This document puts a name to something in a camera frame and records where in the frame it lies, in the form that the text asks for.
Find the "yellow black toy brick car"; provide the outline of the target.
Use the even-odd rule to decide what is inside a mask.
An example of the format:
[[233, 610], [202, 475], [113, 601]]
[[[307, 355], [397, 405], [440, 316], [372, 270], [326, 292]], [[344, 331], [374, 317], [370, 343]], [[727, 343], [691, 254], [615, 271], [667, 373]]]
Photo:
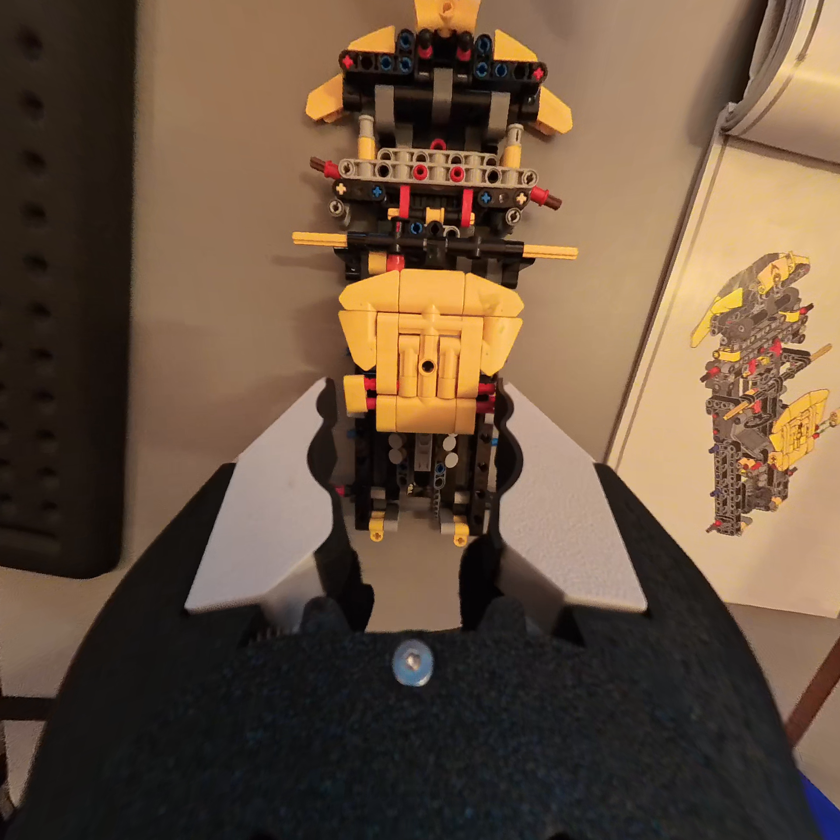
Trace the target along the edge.
[[364, 375], [354, 478], [341, 494], [374, 542], [401, 503], [426, 500], [464, 548], [485, 531], [498, 374], [522, 328], [519, 275], [576, 248], [513, 238], [524, 211], [561, 207], [522, 162], [527, 129], [571, 130], [547, 65], [497, 29], [480, 2], [415, 2], [413, 28], [357, 38], [308, 94], [316, 123], [353, 117], [354, 156], [310, 159], [331, 185], [340, 233], [293, 234], [341, 258], [339, 320]]

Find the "grey desk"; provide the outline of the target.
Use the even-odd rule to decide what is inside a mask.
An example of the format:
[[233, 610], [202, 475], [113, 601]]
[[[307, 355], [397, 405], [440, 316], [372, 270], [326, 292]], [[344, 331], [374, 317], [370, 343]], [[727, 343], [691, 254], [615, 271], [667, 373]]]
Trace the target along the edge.
[[[679, 218], [719, 111], [743, 89], [765, 2], [483, 2], [549, 65], [573, 130], [528, 139], [563, 200], [528, 242], [579, 259], [521, 275], [510, 381], [605, 453]], [[343, 374], [339, 261], [311, 155], [354, 146], [304, 115], [353, 38], [410, 25], [411, 2], [142, 2], [139, 14], [128, 523], [89, 581], [2, 570], [2, 685], [53, 697], [132, 561], [217, 466], [319, 377]]]

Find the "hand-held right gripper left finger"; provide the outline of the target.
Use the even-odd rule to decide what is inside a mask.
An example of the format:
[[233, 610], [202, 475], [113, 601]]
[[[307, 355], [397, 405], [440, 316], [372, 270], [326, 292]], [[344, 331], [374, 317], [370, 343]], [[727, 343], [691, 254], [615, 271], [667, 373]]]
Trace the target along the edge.
[[331, 483], [337, 454], [335, 384], [314, 383], [238, 457], [204, 550], [189, 613], [258, 605], [289, 633], [326, 595], [365, 630], [372, 587], [362, 580]]

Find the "black perforated pad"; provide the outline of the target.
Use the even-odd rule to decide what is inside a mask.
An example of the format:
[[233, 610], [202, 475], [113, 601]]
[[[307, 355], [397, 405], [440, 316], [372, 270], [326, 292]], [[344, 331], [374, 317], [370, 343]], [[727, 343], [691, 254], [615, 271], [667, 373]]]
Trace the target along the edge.
[[1, 561], [122, 549], [136, 3], [1, 8]]

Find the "open instruction booklet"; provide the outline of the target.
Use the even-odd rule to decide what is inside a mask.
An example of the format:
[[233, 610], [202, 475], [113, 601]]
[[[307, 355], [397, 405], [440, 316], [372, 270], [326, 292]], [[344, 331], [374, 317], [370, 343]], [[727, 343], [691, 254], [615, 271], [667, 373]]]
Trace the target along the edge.
[[839, 603], [839, 2], [769, 2], [609, 465], [726, 601]]

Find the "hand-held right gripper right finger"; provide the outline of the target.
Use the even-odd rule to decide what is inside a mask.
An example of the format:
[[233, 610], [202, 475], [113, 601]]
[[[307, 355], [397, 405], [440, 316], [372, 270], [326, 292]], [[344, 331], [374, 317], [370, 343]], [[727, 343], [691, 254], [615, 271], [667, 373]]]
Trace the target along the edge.
[[644, 614], [647, 599], [597, 464], [514, 386], [499, 384], [497, 494], [459, 571], [461, 626], [504, 595], [526, 624], [573, 636], [573, 606]]

